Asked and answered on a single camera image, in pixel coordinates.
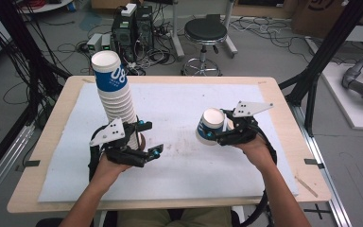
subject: metal rail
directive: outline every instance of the metal rail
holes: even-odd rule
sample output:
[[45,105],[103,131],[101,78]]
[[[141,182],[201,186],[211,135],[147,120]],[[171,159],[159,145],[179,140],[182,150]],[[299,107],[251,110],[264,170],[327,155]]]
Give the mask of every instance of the metal rail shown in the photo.
[[31,124],[30,126],[24,126],[19,132],[16,139],[10,146],[8,152],[0,161],[0,184],[5,180],[9,171],[13,167],[19,155],[22,153],[24,147],[26,146],[29,138],[34,132],[35,126]]
[[332,199],[328,201],[328,204],[331,208],[337,226],[340,227],[352,226],[352,223],[349,220],[349,216],[347,215],[346,210],[344,209],[343,203],[341,202],[341,199],[332,181],[332,177],[329,174],[328,168],[326,167],[326,164],[323,161],[317,142],[315,141],[315,138],[312,137],[305,129],[304,126],[305,113],[303,113],[301,107],[295,107],[292,104],[289,104],[289,107],[294,117],[296,118],[297,124],[299,125],[300,131],[302,132],[302,136],[304,137],[304,140],[306,141],[310,151],[314,155],[314,158],[317,160],[318,164],[323,164],[324,166],[324,168],[320,169],[320,173],[323,179],[326,181],[326,184],[328,185],[329,190],[332,193]]

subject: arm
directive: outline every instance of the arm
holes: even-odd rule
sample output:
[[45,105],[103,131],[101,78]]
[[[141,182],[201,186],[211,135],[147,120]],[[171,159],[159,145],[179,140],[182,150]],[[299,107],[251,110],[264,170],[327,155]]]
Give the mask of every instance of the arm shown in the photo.
[[90,226],[102,196],[116,181],[119,174],[128,168],[129,166],[110,162],[105,154],[102,155],[94,177],[78,198],[69,214],[61,222],[60,227]]
[[288,189],[279,169],[273,163],[264,140],[257,135],[253,141],[236,145],[236,147],[241,148],[250,162],[261,172],[275,225],[289,227],[311,226],[303,210]]

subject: person's left hand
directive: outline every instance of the person's left hand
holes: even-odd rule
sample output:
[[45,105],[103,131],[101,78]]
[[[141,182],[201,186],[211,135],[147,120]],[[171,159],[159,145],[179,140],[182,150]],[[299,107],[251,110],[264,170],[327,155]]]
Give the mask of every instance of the person's left hand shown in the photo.
[[116,181],[119,174],[130,167],[131,166],[119,165],[109,161],[104,153],[96,168],[94,177],[90,181],[89,187],[93,187],[99,192],[106,193]]

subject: person's right hand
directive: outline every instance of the person's right hand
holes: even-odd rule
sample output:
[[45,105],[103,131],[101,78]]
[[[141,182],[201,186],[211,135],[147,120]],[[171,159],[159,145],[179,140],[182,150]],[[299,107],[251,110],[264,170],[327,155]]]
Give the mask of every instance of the person's right hand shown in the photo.
[[99,165],[96,168],[94,177],[91,179],[89,187],[97,191],[106,193],[117,177],[131,166],[119,165],[108,160],[106,154],[102,154]]
[[258,134],[255,139],[249,143],[234,145],[234,147],[241,148],[250,162],[255,165],[260,172],[275,165],[264,139]]

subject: computer tower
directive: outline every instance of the computer tower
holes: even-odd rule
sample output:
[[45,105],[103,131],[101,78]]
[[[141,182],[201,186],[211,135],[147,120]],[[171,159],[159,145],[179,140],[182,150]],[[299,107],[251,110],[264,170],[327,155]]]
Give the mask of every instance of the computer tower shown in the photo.
[[135,14],[137,22],[138,41],[145,49],[154,48],[153,24],[152,24],[152,6],[140,6]]
[[135,62],[136,52],[139,48],[137,41],[137,28],[135,12],[131,16],[116,14],[112,25],[114,51],[123,63]]

